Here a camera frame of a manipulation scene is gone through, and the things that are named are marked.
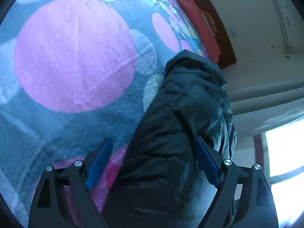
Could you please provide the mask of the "black quilted puffer jacket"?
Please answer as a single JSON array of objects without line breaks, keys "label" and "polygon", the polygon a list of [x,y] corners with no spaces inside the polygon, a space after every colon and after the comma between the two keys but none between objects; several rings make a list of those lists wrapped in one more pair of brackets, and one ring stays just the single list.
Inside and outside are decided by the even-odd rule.
[{"label": "black quilted puffer jacket", "polygon": [[237,134],[219,67],[190,51],[168,61],[142,117],[102,217],[109,227],[197,227],[215,194],[193,150],[200,136],[224,158]]}]

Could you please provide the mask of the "right window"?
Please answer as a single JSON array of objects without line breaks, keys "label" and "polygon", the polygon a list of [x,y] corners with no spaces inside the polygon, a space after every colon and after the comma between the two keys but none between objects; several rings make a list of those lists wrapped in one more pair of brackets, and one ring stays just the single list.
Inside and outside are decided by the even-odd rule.
[{"label": "right window", "polygon": [[303,119],[262,133],[264,171],[280,227],[303,213]]}]

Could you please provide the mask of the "grey curtain right side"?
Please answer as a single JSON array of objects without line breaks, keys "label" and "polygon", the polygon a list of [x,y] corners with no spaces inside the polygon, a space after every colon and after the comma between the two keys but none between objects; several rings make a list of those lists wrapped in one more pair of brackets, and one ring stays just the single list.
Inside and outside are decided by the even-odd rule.
[{"label": "grey curtain right side", "polygon": [[303,118],[303,80],[273,82],[228,91],[239,138]]}]

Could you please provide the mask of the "colourful dotted bed quilt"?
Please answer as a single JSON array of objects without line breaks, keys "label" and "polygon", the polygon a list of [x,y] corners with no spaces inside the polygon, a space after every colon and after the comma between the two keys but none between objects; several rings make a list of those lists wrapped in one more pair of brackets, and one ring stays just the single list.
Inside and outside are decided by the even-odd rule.
[{"label": "colourful dotted bed quilt", "polygon": [[1,0],[1,194],[27,226],[44,168],[113,140],[102,208],[167,61],[207,48],[176,0]]}]

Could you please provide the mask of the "dark wooden headboard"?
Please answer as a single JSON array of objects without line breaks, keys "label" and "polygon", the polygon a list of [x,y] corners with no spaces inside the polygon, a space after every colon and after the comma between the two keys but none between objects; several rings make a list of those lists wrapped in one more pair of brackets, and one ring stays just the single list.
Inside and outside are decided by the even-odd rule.
[{"label": "dark wooden headboard", "polygon": [[194,0],[194,2],[200,10],[206,14],[205,17],[208,21],[210,30],[218,43],[219,50],[221,51],[218,62],[219,67],[226,68],[235,64],[237,59],[232,44],[215,6],[212,4],[211,0]]}]

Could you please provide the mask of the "red pillow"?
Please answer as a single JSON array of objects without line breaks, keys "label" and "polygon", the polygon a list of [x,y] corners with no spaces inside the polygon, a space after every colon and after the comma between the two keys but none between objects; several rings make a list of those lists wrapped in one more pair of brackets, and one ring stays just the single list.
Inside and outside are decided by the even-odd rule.
[{"label": "red pillow", "polygon": [[180,7],[184,10],[190,22],[196,29],[201,41],[203,42],[210,59],[214,63],[219,62],[219,56],[221,55],[221,51],[219,49],[219,45],[215,37],[210,35],[205,21],[201,17],[200,8],[195,3],[194,0],[176,0]]}]

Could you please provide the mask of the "white air conditioner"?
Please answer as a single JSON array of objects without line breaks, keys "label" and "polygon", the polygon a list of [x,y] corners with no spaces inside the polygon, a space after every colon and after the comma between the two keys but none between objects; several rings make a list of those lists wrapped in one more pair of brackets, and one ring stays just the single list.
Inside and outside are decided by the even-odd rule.
[{"label": "white air conditioner", "polygon": [[299,51],[303,48],[303,23],[296,7],[290,0],[272,0],[283,35],[287,51]]}]

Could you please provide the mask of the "small red embroidered cushion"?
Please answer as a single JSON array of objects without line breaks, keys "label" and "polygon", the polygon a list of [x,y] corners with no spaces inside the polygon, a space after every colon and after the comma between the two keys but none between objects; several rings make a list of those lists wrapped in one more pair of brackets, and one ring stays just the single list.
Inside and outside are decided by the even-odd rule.
[{"label": "small red embroidered cushion", "polygon": [[200,14],[203,20],[205,21],[206,27],[210,35],[215,37],[217,33],[217,27],[212,15],[209,12],[206,12],[205,10],[200,10]]}]

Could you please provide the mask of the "wall socket plate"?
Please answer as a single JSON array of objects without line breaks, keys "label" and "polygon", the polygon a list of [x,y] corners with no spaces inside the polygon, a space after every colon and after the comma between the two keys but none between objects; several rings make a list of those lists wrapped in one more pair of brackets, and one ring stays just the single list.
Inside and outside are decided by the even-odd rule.
[{"label": "wall socket plate", "polygon": [[231,36],[235,39],[235,38],[237,38],[237,31],[236,31],[236,29],[234,28],[234,27],[230,27],[229,28],[229,32],[230,32],[230,34],[231,34]]}]

